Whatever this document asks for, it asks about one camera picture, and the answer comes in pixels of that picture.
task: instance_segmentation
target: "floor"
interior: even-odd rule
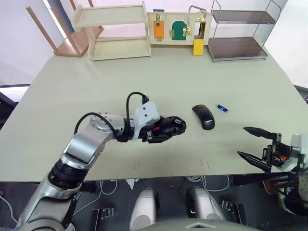
[[[306,91],[298,90],[305,99]],[[220,189],[226,186],[226,176],[207,176],[208,189]],[[111,192],[114,182],[104,181],[103,190]],[[0,182],[0,191],[11,203],[16,218],[20,216],[31,195],[37,188],[36,183]],[[158,209],[158,222],[171,218],[186,218],[186,190],[202,184],[192,183],[184,177],[154,178],[139,180],[133,190],[121,180],[116,191],[110,195],[102,195],[98,201],[91,204],[73,217],[77,231],[89,231],[91,213],[93,209],[113,207],[115,213],[101,222],[102,231],[125,231],[128,230],[130,214],[140,192],[146,188],[153,188],[159,194],[160,208]],[[293,215],[280,209],[276,195],[269,195],[264,190],[262,183],[251,183],[243,186],[231,186],[222,192],[212,192],[218,204],[222,200],[233,203],[241,203],[245,208],[247,223],[250,227],[267,231],[307,231],[307,217]],[[96,199],[97,193],[82,193],[77,209]],[[226,220],[235,222],[233,215],[223,210]],[[15,224],[10,217],[9,208],[0,200],[0,227],[14,228]]]

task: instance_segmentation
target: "computer mouse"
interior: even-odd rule
[[[215,120],[211,111],[203,104],[196,105],[192,110],[197,114],[204,130],[211,130],[215,127]]]

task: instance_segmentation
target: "metal shelf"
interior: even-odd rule
[[[208,44],[213,62],[266,59],[268,56],[253,37],[210,38]]]
[[[275,24],[266,11],[220,11],[214,10],[213,17],[218,24]]]

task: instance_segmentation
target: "small blue object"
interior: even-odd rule
[[[227,108],[225,108],[224,106],[222,106],[220,104],[217,105],[217,108],[219,108],[221,111],[229,112],[229,110]]]

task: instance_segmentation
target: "brass latch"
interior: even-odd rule
[[[156,26],[160,26],[161,17],[159,14],[156,15]]]
[[[175,35],[174,30],[169,30],[169,36],[170,36],[170,37],[174,37],[174,35]]]
[[[187,36],[187,35],[191,35],[192,32],[191,32],[191,29],[188,27],[188,28],[183,28],[183,36]]]

